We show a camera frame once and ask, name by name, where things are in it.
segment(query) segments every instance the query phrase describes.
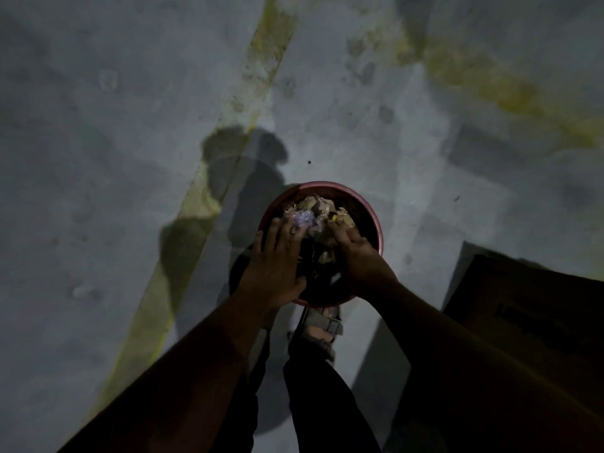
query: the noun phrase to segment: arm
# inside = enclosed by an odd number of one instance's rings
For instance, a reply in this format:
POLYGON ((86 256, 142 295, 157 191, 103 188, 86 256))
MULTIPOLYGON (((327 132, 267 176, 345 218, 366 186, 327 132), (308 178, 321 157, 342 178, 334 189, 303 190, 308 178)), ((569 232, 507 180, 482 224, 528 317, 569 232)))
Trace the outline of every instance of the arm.
POLYGON ((198 324, 60 451, 205 452, 220 429, 265 316, 298 297, 304 230, 273 221, 262 233, 237 292, 198 324))
POLYGON ((415 296, 358 232, 332 229, 344 277, 430 377, 445 408, 472 426, 468 435, 495 435, 514 451, 604 451, 603 422, 593 412, 415 296))

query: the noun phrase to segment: person's right hand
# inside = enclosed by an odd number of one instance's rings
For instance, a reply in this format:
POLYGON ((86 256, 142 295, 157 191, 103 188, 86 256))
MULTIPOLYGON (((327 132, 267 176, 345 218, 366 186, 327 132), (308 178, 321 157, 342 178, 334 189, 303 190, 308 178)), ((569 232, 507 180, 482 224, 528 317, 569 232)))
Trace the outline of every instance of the person's right hand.
POLYGON ((344 228, 333 221, 328 226, 344 259, 342 275, 354 294, 367 299, 384 284, 398 283, 388 263, 357 229, 344 228))

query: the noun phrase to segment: red bucket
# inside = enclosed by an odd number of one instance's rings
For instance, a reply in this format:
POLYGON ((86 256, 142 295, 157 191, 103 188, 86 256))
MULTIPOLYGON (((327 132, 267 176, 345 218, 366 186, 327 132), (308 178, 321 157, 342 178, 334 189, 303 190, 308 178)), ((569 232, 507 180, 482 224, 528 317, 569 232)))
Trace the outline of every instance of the red bucket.
MULTIPOLYGON (((382 227, 380 226, 379 220, 377 219, 378 216, 375 214, 372 207, 363 197, 354 192, 354 190, 347 188, 342 184, 329 181, 302 183, 283 192, 283 194, 273 200, 268 206, 260 221, 258 230, 262 230, 266 233, 273 218, 282 218, 284 211, 291 205, 296 204, 307 196, 313 195, 333 200, 336 207, 343 206, 355 221, 361 236, 366 237, 380 255, 383 254, 382 227)), ((315 304, 313 303, 313 299, 305 298, 305 293, 303 292, 300 298, 296 299, 294 302, 304 305, 305 307, 325 308, 340 305, 355 298, 351 293, 350 288, 342 279, 336 281, 331 286, 328 296, 330 298, 328 303, 315 304)))

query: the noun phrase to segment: sandal strap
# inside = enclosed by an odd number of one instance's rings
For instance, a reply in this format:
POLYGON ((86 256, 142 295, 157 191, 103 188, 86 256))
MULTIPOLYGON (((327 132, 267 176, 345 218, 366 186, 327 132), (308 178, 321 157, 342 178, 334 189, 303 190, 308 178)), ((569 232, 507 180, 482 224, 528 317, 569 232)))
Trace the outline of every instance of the sandal strap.
POLYGON ((315 309, 309 309, 304 319, 305 326, 314 326, 323 329, 331 335, 342 335, 344 325, 339 318, 328 318, 315 309))

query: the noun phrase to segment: person's left hand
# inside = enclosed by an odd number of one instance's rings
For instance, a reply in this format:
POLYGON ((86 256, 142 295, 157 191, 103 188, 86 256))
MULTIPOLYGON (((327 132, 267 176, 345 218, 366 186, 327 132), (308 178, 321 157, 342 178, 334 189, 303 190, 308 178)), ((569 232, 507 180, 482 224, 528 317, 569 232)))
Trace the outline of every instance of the person's left hand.
POLYGON ((291 302, 306 288, 305 277, 296 279, 300 244, 306 228, 299 228, 292 235, 292 221, 285 221, 283 226, 281 224, 282 221, 278 218, 272 221, 266 234, 264 250, 262 231, 256 234, 252 259, 237 288, 237 294, 267 302, 268 308, 281 307, 291 302))

